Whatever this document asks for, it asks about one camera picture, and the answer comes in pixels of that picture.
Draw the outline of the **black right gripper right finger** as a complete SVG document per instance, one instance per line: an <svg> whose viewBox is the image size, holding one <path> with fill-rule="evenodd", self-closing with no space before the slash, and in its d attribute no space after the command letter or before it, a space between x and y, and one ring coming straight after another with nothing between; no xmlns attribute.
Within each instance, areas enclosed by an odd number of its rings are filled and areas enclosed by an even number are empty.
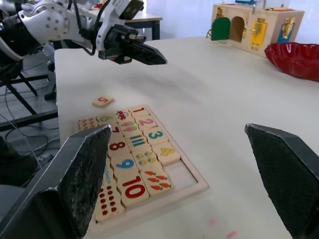
<svg viewBox="0 0 319 239"><path fill-rule="evenodd" d="M269 198L294 239L319 237L319 157L297 135L248 123L253 154Z"/></svg>

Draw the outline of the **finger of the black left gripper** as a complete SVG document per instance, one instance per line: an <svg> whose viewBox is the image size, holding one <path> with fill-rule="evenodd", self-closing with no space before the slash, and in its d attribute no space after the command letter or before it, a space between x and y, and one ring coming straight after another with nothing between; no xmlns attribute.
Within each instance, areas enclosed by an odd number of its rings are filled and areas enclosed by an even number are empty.
<svg viewBox="0 0 319 239"><path fill-rule="evenodd" d="M140 58L142 60L166 60L158 49L145 43L139 43L139 46L141 48Z"/></svg>
<svg viewBox="0 0 319 239"><path fill-rule="evenodd" d="M146 65L167 64L166 58L158 49L137 41L129 43L127 56Z"/></svg>

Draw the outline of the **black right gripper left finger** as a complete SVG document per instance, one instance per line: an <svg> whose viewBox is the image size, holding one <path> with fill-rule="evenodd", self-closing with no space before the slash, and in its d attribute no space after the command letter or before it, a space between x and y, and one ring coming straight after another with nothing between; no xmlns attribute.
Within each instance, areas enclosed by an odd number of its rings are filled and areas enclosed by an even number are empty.
<svg viewBox="0 0 319 239"><path fill-rule="evenodd" d="M111 134L109 125L78 132L26 187L1 185L1 238L83 238L102 185Z"/></svg>

